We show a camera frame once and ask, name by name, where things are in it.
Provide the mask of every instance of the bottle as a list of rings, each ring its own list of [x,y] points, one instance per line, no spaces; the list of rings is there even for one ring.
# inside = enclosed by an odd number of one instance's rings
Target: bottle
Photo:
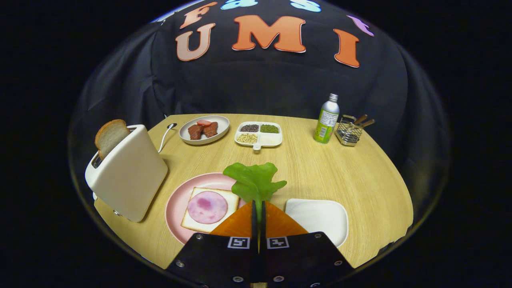
[[[329,95],[329,101],[322,105],[320,110],[320,117],[318,118],[318,124],[316,125],[314,139],[322,144],[329,142],[334,131],[334,126],[338,121],[339,106],[338,106],[338,95],[331,93]]]

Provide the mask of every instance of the meat slice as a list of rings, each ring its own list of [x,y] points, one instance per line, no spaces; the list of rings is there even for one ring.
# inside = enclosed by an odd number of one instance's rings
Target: meat slice
[[[199,140],[201,139],[201,132],[203,132],[204,126],[194,124],[188,128],[188,133],[190,134],[191,140]]]
[[[218,127],[219,127],[219,123],[212,122],[210,126],[207,126],[203,129],[203,134],[206,135],[206,137],[208,137],[208,138],[215,136],[215,135],[217,135]]]
[[[196,222],[212,224],[224,218],[227,207],[227,201],[222,195],[213,191],[204,191],[188,202],[187,211]]]
[[[199,121],[197,121],[197,124],[198,125],[203,125],[203,126],[210,126],[211,122],[210,121],[206,121],[206,120],[199,120]]]

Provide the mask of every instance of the beans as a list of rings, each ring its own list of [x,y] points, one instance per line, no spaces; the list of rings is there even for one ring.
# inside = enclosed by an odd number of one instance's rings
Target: beans
[[[258,124],[245,125],[240,129],[242,132],[257,132],[260,129]]]
[[[266,124],[261,125],[260,131],[265,133],[279,133],[279,129],[276,126]]]
[[[256,136],[256,134],[242,134],[238,136],[237,141],[242,143],[254,144],[258,142],[258,137]]]

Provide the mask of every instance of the metal wire basket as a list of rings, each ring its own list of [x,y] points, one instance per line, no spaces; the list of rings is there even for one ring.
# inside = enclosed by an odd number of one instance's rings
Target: metal wire basket
[[[363,127],[354,125],[357,118],[343,115],[336,129],[336,137],[345,146],[355,146],[361,138]]]

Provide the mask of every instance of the orange letter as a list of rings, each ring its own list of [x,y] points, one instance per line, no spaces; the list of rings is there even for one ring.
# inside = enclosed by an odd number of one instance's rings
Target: orange letter
[[[359,39],[340,29],[334,29],[334,32],[339,36],[339,51],[334,59],[350,67],[359,67],[359,61],[355,58],[355,44],[359,42]]]
[[[185,22],[180,26],[180,29],[187,27],[188,25],[195,23],[201,19],[199,15],[204,15],[208,10],[210,10],[210,6],[216,5],[217,2],[212,2],[210,4],[206,4],[205,6],[201,6],[198,9],[192,10],[189,13],[185,14]]]
[[[200,33],[199,47],[194,51],[188,49],[188,38],[192,35],[192,31],[185,32],[176,37],[176,54],[181,61],[190,61],[203,56],[210,47],[210,31],[215,23],[206,24],[197,29]]]
[[[256,44],[251,41],[252,34],[263,49],[267,49],[279,35],[279,41],[274,45],[276,49],[297,53],[306,52],[301,39],[301,27],[306,23],[303,19],[283,16],[270,27],[257,15],[236,17],[234,21],[239,23],[240,27],[238,42],[233,44],[233,50],[251,50],[256,47]]]

